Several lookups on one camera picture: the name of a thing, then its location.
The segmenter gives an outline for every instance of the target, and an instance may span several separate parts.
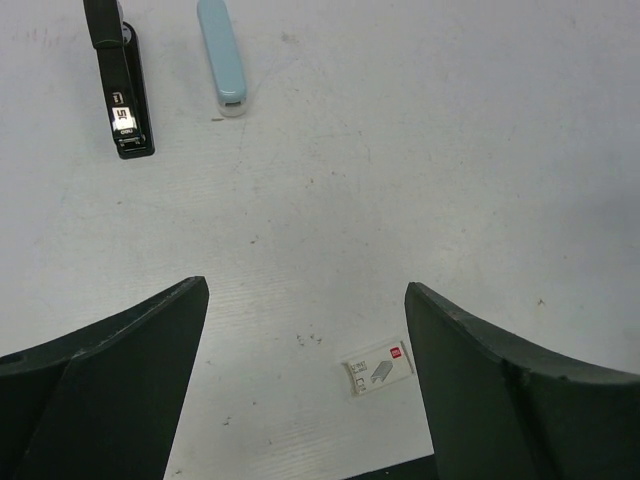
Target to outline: small white box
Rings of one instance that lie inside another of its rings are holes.
[[[355,396],[378,390],[413,375],[413,365],[400,340],[386,343],[344,362]]]

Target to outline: stapler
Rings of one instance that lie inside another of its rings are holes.
[[[111,134],[122,159],[153,155],[138,36],[122,20],[117,0],[84,0],[91,43],[98,54]]]

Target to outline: white surface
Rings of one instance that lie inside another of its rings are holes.
[[[1,6],[0,354],[206,275],[168,478],[429,453],[415,377],[349,402],[338,362],[405,335],[410,280],[640,372],[635,0],[229,0],[251,105],[217,122],[195,3],[127,0],[157,143],[130,162],[82,2]]]

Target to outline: black stapler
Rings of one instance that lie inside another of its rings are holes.
[[[104,99],[118,155],[153,155],[155,146],[144,88],[138,36],[122,21],[117,0],[84,0],[91,43],[98,53]]]

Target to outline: light blue stapler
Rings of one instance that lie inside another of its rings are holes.
[[[247,83],[224,0],[199,0],[198,19],[209,53],[220,113],[227,117],[246,110]]]

